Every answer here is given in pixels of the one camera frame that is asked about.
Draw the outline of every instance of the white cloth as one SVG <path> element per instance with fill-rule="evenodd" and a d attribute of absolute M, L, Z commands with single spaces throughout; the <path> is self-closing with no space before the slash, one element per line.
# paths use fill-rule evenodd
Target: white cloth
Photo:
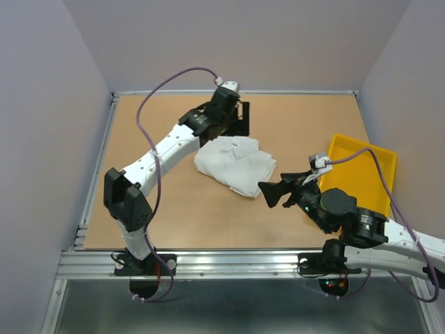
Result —
<path fill-rule="evenodd" d="M 251 198 L 258 197 L 258 182 L 268 181 L 277 164 L 270 154 L 259 150 L 256 139 L 242 136 L 221 136 L 207 142 L 194 162 L 201 173 Z"/>

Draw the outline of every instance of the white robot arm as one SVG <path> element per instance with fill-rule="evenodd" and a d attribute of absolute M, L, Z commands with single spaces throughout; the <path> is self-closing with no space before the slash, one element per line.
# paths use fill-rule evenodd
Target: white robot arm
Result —
<path fill-rule="evenodd" d="M 424 280 L 432 280 L 426 257 L 445 288 L 445 240 L 414 231 L 413 240 L 406 227 L 393 219 L 357 206 L 357 199 L 340 189 L 321 193 L 316 179 L 332 170 L 326 153 L 309 157 L 311 170 L 305 173 L 281 174 L 279 183 L 260 182 L 259 188 L 269 207 L 290 193 L 283 207 L 299 206 L 324 233 L 337 232 L 339 239 L 325 242 L 323 251 L 310 257 L 304 264 L 307 274 L 339 273 L 342 269 L 380 269 L 406 273 Z"/>
<path fill-rule="evenodd" d="M 239 115 L 239 97 L 239 85 L 228 81 L 217 87 L 210 102 L 182 116 L 156 145 L 160 170 L 156 170 L 155 153 L 150 150 L 122 170 L 112 168 L 105 174 L 104 204 L 119 225 L 128 251 L 137 260 L 150 254 L 144 237 L 153 211 L 146 197 L 158 176 L 163 177 L 183 158 L 219 135 L 248 136 L 249 102 L 242 102 L 243 113 Z"/>

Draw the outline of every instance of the purple cable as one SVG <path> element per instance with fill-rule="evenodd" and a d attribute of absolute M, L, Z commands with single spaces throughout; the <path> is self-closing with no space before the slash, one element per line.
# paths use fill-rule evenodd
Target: purple cable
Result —
<path fill-rule="evenodd" d="M 159 203 L 161 201 L 161 178 L 162 178 L 162 175 L 161 175 L 161 162 L 159 161 L 158 151 L 156 149 L 156 145 L 154 144 L 153 140 L 150 138 L 147 130 L 140 123 L 140 114 L 142 113 L 142 109 L 143 109 L 145 103 L 148 101 L 148 99 L 151 96 L 153 96 L 153 94 L 156 91 L 158 91 L 160 88 L 162 88 L 164 85 L 166 85 L 167 83 L 169 83 L 173 79 L 179 77 L 180 75 L 183 75 L 184 73 L 191 72 L 191 71 L 205 71 L 205 72 L 208 72 L 208 73 L 212 74 L 215 79 L 218 78 L 218 75 L 216 75 L 216 73 L 214 71 L 212 71 L 212 70 L 210 70 L 209 68 L 206 68 L 206 67 L 190 67 L 190 68 L 186 68 L 185 70 L 182 70 L 181 72 L 178 72 L 175 75 L 172 75 L 170 78 L 168 78 L 165 81 L 161 82 L 155 89 L 153 89 L 145 97 L 145 99 L 141 102 L 141 104 L 140 104 L 140 106 L 138 108 L 138 112 L 136 113 L 136 124 L 138 125 L 139 130 L 143 133 L 143 135 L 147 139 L 148 143 L 150 144 L 150 147 L 152 148 L 152 151 L 154 152 L 154 164 L 156 166 L 156 179 L 157 179 L 157 183 L 158 183 L 158 194 L 157 194 L 157 197 L 156 197 L 156 204 L 154 205 L 152 218 L 157 213 L 158 208 L 159 208 Z M 147 242 L 147 245 L 148 245 L 148 248 L 150 249 L 150 252 L 152 252 L 153 256 L 168 270 L 168 274 L 170 275 L 171 281 L 170 281 L 170 286 L 167 289 L 167 291 L 164 294 L 162 294 L 160 297 L 155 298 L 155 299 L 145 299 L 143 301 L 146 301 L 146 302 L 160 301 L 162 298 L 167 296 L 167 294 L 173 288 L 173 282 L 174 282 L 175 279 L 174 279 L 172 270 L 165 263 L 165 261 L 162 260 L 162 258 L 158 255 L 158 253 L 156 252 L 156 250 L 151 245 L 151 243 L 150 243 L 150 241 L 148 239 L 148 224 L 147 224 L 147 229 L 146 229 L 145 234 L 144 234 L 144 238 L 145 238 L 145 241 Z"/>
<path fill-rule="evenodd" d="M 389 187 L 388 187 L 388 185 L 387 185 L 387 183 L 385 181 L 385 177 L 383 176 L 382 168 L 380 167 L 380 164 L 378 162 L 377 156 L 375 155 L 375 152 L 371 148 L 363 148 L 360 151 L 358 151 L 358 152 L 354 153 L 353 155 L 351 155 L 350 157 L 347 157 L 347 158 L 344 158 L 344 159 L 340 159 L 340 160 L 336 160 L 336 161 L 327 161 L 326 164 L 327 165 L 342 164 L 343 162 L 347 162 L 347 161 L 350 161 L 350 160 L 354 159 L 355 157 L 357 157 L 358 155 L 360 155 L 361 153 L 366 152 L 366 151 L 371 153 L 371 156 L 374 159 L 375 166 L 377 167 L 378 175 L 380 176 L 380 180 L 382 181 L 382 185 L 385 188 L 385 191 L 386 191 L 387 195 L 389 196 L 389 199 L 391 200 L 391 203 L 394 206 L 394 209 L 396 209 L 398 215 L 400 216 L 400 219 L 403 222 L 403 225 L 407 228 L 409 234 L 411 235 L 411 238 L 413 238 L 413 240 L 416 241 L 416 233 L 414 232 L 412 226 L 406 221 L 406 219 L 402 215 L 402 212 L 400 211 L 396 201 L 394 200 L 394 198 L 393 198 L 393 196 L 391 194 L 391 191 L 389 190 Z M 411 296 L 413 296 L 414 298 L 416 298 L 416 299 L 418 299 L 420 301 L 423 301 L 425 303 L 432 303 L 432 302 L 436 301 L 437 298 L 439 298 L 439 292 L 440 292 L 439 281 L 437 280 L 437 275 L 436 275 L 436 272 L 434 270 L 434 266 L 432 265 L 431 259 L 428 256 L 425 248 L 420 243 L 420 241 L 417 243 L 417 247 L 419 247 L 419 250 L 421 251 L 422 255 L 425 257 L 426 264 L 428 265 L 428 268 L 430 269 L 430 272 L 431 272 L 431 275 L 432 275 L 432 283 L 434 284 L 435 291 L 434 291 L 434 295 L 430 299 L 425 299 L 423 297 L 417 296 L 414 292 L 409 290 L 408 287 L 406 287 L 405 284 L 403 284 L 403 282 L 396 275 L 394 275 L 394 273 L 392 271 L 389 271 L 389 274 Z"/>

